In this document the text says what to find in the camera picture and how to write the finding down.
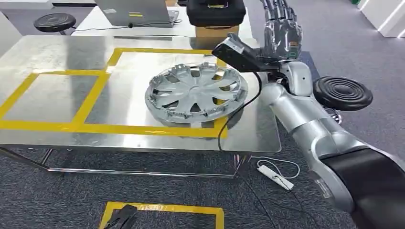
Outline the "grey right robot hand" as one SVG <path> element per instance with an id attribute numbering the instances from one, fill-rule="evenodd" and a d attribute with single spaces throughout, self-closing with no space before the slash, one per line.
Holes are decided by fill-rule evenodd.
<path id="1" fill-rule="evenodd" d="M 263 0 L 265 28 L 264 46 L 257 50 L 265 60 L 296 60 L 302 49 L 302 27 L 285 0 Z"/>

